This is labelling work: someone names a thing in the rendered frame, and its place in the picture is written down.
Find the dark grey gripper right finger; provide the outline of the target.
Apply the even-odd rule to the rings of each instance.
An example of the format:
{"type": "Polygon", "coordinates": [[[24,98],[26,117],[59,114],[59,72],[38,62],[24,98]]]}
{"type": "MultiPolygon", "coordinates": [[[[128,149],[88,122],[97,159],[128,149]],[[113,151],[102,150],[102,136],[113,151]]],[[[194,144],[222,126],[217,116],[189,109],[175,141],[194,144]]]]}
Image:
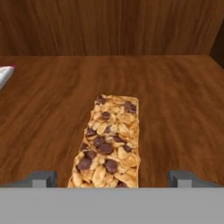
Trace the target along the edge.
{"type": "Polygon", "coordinates": [[[168,171],[168,186],[176,188],[219,187],[219,185],[198,178],[190,171],[168,171]]]}

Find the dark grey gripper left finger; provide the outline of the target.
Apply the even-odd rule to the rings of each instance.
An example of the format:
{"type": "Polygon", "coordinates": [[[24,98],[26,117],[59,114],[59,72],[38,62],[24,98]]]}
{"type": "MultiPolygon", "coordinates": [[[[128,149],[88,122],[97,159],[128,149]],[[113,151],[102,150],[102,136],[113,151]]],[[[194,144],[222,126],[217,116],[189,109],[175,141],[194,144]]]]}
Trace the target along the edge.
{"type": "Polygon", "coordinates": [[[24,179],[3,185],[3,187],[9,188],[48,188],[57,186],[56,171],[34,171],[24,179]]]}

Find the granola bar with chocolate chips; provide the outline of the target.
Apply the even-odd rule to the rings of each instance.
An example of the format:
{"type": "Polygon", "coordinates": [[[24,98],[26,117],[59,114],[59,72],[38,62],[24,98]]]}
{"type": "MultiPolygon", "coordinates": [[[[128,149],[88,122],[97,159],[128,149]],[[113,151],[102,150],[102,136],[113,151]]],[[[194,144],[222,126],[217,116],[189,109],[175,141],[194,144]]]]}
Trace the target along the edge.
{"type": "Polygon", "coordinates": [[[98,96],[67,185],[137,188],[138,142],[138,99],[120,95],[98,96]]]}

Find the brown wooden cabinet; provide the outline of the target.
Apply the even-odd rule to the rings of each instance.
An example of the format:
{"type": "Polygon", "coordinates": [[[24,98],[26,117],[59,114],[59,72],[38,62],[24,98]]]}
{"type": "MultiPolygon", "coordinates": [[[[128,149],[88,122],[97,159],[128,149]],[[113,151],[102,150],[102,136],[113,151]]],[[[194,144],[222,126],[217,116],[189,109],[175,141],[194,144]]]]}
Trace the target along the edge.
{"type": "Polygon", "coordinates": [[[140,183],[224,185],[224,0],[0,0],[0,185],[70,177],[98,95],[140,104],[140,183]]]}

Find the white and pink packet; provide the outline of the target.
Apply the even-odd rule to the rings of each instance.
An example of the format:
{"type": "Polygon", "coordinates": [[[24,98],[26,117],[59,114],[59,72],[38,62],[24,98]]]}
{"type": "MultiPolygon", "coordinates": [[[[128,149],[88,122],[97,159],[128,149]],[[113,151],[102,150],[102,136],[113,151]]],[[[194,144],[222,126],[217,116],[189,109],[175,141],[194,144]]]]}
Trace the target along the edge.
{"type": "Polygon", "coordinates": [[[4,87],[9,78],[13,75],[13,66],[0,66],[0,90],[4,87]]]}

